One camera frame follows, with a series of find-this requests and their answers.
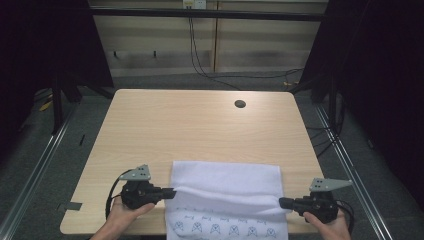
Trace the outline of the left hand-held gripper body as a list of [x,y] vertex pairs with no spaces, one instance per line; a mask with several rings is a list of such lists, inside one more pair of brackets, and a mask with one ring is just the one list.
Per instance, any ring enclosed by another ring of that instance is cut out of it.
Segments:
[[119,179],[125,181],[121,199],[129,209],[138,209],[148,203],[157,204],[163,199],[162,189],[150,183],[151,174],[146,164],[123,173]]

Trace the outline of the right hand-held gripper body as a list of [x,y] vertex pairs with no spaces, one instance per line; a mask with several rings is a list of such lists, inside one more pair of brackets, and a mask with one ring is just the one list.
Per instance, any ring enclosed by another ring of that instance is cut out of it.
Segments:
[[309,187],[310,194],[295,198],[293,210],[302,216],[309,212],[322,223],[330,223],[337,218],[338,206],[332,191],[352,185],[351,180],[314,178]]

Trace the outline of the white towel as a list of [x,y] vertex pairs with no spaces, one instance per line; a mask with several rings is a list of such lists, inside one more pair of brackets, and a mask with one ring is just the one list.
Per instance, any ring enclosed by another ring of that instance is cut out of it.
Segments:
[[170,186],[166,240],[288,240],[278,166],[176,161]]

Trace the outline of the person's right hand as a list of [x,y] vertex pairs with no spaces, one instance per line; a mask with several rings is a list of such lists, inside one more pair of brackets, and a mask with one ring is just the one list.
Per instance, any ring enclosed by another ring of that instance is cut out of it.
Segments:
[[345,214],[341,210],[338,210],[337,218],[327,224],[309,212],[305,212],[303,217],[318,230],[324,240],[351,240]]

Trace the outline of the person's left hand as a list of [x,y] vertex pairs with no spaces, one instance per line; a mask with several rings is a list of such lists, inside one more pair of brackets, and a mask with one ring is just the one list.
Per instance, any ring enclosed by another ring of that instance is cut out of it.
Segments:
[[138,217],[151,211],[155,205],[148,203],[137,209],[129,209],[121,197],[113,200],[112,209],[107,217],[105,226],[112,235],[122,234]]

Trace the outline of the black metal stand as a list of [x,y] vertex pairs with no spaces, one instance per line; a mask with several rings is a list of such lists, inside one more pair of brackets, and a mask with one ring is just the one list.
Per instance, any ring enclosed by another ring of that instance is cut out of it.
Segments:
[[327,74],[317,74],[312,77],[301,77],[300,82],[288,92],[295,95],[301,91],[310,90],[313,103],[321,104],[328,98],[329,126],[336,130],[336,96],[337,87],[333,76]]
[[67,100],[71,103],[79,103],[82,100],[82,94],[79,90],[79,86],[85,86],[106,99],[112,99],[114,97],[112,92],[84,79],[76,73],[69,71],[57,72],[52,78],[51,85],[54,113],[53,135],[59,132],[65,121],[62,107],[62,95],[65,95]]

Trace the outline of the black curtain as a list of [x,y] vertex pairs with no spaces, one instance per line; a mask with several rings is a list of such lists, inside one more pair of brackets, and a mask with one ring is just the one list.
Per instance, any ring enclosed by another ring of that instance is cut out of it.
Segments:
[[16,146],[35,93],[59,85],[111,87],[88,0],[0,0],[0,163]]
[[328,0],[300,83],[337,89],[424,211],[424,0]]

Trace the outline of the aluminium floor rail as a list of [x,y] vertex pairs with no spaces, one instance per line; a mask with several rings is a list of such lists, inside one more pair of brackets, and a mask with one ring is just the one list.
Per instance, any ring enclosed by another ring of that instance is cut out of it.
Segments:
[[0,225],[0,240],[12,240],[15,232],[28,209],[28,206],[41,183],[41,180],[47,171],[57,148],[64,135],[67,132],[70,121],[72,120],[78,104],[71,105],[70,110],[65,115],[63,122],[59,125],[57,131],[50,136],[49,141],[38,159],[33,171],[27,178],[23,189],[19,192],[17,199],[9,210],[4,222]]
[[333,149],[335,150],[336,155],[338,156],[338,159],[341,162],[341,165],[344,168],[346,175],[352,181],[352,187],[355,191],[355,194],[358,197],[359,202],[362,208],[364,209],[365,214],[378,239],[394,240],[385,220],[383,219],[380,211],[373,202],[359,173],[356,170],[356,167],[352,162],[350,155],[345,149],[343,142],[341,141],[340,137],[333,130],[330,129],[329,117],[324,107],[322,105],[317,105],[315,109],[320,119],[320,122],[329,137],[330,143]]

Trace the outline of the black horizontal frame bar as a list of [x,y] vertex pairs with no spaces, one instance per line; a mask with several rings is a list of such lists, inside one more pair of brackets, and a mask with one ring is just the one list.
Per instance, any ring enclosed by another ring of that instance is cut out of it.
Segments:
[[131,16],[131,17],[181,17],[181,18],[214,18],[214,19],[247,19],[247,20],[281,20],[322,22],[327,19],[324,14],[229,11],[229,10],[196,10],[196,9],[145,9],[145,8],[109,8],[92,7],[92,15]]

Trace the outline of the white wall socket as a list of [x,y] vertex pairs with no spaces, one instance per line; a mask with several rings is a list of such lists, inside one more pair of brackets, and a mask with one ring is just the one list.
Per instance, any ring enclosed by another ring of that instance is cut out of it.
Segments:
[[197,10],[207,9],[206,0],[182,0],[182,5],[184,9],[197,9]]

